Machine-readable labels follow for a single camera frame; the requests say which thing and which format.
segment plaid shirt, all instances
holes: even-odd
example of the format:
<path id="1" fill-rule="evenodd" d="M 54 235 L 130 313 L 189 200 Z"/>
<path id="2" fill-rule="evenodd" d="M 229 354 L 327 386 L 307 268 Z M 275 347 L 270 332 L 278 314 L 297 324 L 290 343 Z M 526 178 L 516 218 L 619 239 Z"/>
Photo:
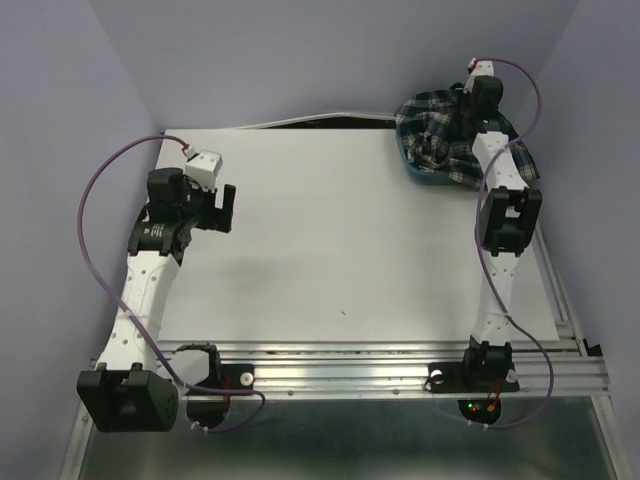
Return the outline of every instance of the plaid shirt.
<path id="1" fill-rule="evenodd" d="M 471 143 L 460 134 L 460 116 L 456 114 L 457 97 L 450 90 L 420 93 L 396 112 L 396 133 L 409 163 L 423 173 L 447 175 L 454 182 L 478 188 L 482 169 L 471 152 Z M 501 116 L 509 139 L 518 136 L 509 121 Z M 533 158 L 524 143 L 511 147 L 511 155 L 524 180 L 540 178 Z"/>

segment aluminum frame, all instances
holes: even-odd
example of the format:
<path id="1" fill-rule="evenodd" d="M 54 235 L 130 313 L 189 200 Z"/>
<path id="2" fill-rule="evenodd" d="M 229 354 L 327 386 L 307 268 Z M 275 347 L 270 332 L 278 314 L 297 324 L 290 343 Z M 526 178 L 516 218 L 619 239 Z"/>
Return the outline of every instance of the aluminum frame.
<path id="1" fill-rule="evenodd" d="M 556 324 L 560 339 L 543 342 L 556 370 L 553 395 L 591 397 L 604 448 L 613 465 L 612 474 L 618 479 L 633 478 L 611 404 L 604 361 L 587 356 L 579 322 L 539 228 L 535 238 L 560 317 Z M 160 345 L 171 355 L 183 343 L 161 342 Z M 463 342 L 218 343 L 217 346 L 223 362 L 255 365 L 254 386 L 263 391 L 269 401 L 466 397 L 433 395 L 423 388 L 428 376 L 427 363 L 461 359 L 466 348 Z M 542 355 L 528 342 L 514 342 L 513 348 L 521 391 L 505 393 L 504 397 L 543 397 L 549 379 Z M 80 403 L 61 479 L 79 478 L 92 425 Z"/>

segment metal floor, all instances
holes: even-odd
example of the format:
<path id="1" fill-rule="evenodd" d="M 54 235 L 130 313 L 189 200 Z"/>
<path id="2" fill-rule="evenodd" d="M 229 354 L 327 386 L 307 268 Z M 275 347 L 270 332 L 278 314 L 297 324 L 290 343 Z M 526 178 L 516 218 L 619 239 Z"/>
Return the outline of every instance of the metal floor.
<path id="1" fill-rule="evenodd" d="M 503 421 L 540 399 L 506 399 Z M 255 408 L 240 402 L 228 421 Z M 454 400 L 269 403 L 254 424 L 204 435 L 181 417 L 170 433 L 93 431 L 82 479 L 615 478 L 589 398 L 555 398 L 530 424 L 500 432 L 439 415 Z"/>

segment white connector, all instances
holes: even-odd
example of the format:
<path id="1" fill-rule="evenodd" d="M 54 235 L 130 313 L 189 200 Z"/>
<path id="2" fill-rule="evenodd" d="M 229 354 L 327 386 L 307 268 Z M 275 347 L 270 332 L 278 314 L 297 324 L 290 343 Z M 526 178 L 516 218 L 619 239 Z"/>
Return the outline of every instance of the white connector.
<path id="1" fill-rule="evenodd" d="M 473 82 L 476 77 L 481 75 L 493 77 L 493 62 L 491 61 L 486 60 L 477 62 L 474 58 L 473 60 L 471 60 L 471 63 L 469 63 L 469 68 L 473 68 L 473 70 L 471 70 L 469 78 L 467 79 L 467 83 L 465 83 L 464 85 L 464 93 L 470 93 L 473 90 Z"/>
<path id="2" fill-rule="evenodd" d="M 185 157 L 187 157 L 187 161 L 188 161 L 188 160 L 191 160 L 193 157 L 195 157 L 198 154 L 198 152 L 196 152 L 196 149 L 193 145 L 188 145 L 182 149 L 182 154 Z"/>
<path id="3" fill-rule="evenodd" d="M 222 156 L 219 153 L 202 150 L 184 165 L 184 173 L 194 179 L 204 191 L 216 189 L 216 178 L 222 168 Z"/>

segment screw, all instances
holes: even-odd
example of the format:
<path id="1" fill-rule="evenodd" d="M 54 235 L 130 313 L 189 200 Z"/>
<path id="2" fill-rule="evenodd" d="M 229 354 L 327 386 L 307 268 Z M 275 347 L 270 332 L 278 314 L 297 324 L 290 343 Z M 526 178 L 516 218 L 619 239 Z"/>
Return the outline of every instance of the screw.
<path id="1" fill-rule="evenodd" d="M 507 372 L 507 376 L 505 377 L 505 380 L 509 383 L 516 383 L 518 381 L 518 374 L 514 369 L 510 368 L 509 371 Z"/>
<path id="2" fill-rule="evenodd" d="M 251 375 L 251 373 L 249 372 L 244 372 L 242 375 L 240 375 L 240 383 L 245 387 L 251 386 L 251 384 L 253 383 L 253 375 Z"/>

